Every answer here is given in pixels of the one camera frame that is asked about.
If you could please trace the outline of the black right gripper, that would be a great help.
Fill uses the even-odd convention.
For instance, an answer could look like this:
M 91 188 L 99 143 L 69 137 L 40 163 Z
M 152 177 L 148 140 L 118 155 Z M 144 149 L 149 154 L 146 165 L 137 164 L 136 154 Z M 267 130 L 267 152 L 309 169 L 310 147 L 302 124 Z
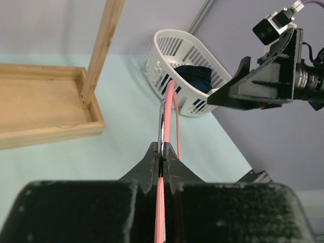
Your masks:
M 303 33 L 301 28 L 284 31 L 258 60 L 256 69 L 250 69 L 251 57 L 241 59 L 232 79 L 209 95 L 207 103 L 231 109 L 272 109 L 291 103 Z

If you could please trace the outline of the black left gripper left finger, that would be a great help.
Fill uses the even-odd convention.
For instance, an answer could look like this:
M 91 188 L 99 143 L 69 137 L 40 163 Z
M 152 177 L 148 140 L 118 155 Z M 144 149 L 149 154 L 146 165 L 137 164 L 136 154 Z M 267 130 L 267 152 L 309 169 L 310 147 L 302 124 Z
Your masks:
M 153 242 L 157 143 L 118 180 L 34 181 L 19 192 L 1 242 Z

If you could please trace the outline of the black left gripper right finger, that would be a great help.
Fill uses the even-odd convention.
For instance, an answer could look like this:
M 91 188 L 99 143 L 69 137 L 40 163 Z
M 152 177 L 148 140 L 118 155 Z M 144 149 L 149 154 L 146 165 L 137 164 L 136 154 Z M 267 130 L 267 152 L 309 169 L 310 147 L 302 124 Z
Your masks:
M 313 242 L 293 190 L 278 183 L 207 183 L 164 145 L 167 242 Z

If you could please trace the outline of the navy blue shorts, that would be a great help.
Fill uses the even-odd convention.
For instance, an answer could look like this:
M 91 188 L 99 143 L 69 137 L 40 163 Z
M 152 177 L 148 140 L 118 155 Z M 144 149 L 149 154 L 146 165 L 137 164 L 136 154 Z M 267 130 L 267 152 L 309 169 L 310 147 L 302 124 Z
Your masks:
M 204 66 L 183 65 L 175 71 L 191 86 L 207 94 L 211 89 L 212 70 Z

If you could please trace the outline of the pink clothes hanger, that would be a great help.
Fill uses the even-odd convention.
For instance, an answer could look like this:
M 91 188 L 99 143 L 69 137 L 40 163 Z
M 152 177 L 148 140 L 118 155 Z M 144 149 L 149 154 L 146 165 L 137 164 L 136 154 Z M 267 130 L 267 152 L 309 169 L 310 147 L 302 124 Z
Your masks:
M 159 134 L 158 134 L 158 181 L 155 213 L 154 242 L 163 242 L 165 235 L 165 196 L 164 196 L 164 177 L 163 177 L 163 155 L 165 151 L 164 143 L 170 141 L 171 129 L 171 110 L 175 108 L 176 114 L 176 138 L 177 155 L 181 156 L 180 129 L 179 129 L 179 108 L 177 93 L 175 91 L 176 82 L 170 80 L 167 84 L 165 98 L 161 100 L 159 110 Z

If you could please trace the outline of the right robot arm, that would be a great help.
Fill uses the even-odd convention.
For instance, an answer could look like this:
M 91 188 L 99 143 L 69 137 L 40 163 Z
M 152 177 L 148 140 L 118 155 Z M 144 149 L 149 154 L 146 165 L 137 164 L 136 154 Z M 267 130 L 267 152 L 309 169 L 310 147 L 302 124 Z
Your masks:
M 269 52 L 250 68 L 249 56 L 241 59 L 230 81 L 209 95 L 209 105 L 238 110 L 272 109 L 294 100 L 308 102 L 318 111 L 323 108 L 323 51 L 309 66 L 301 57 L 303 29 L 290 28 Z

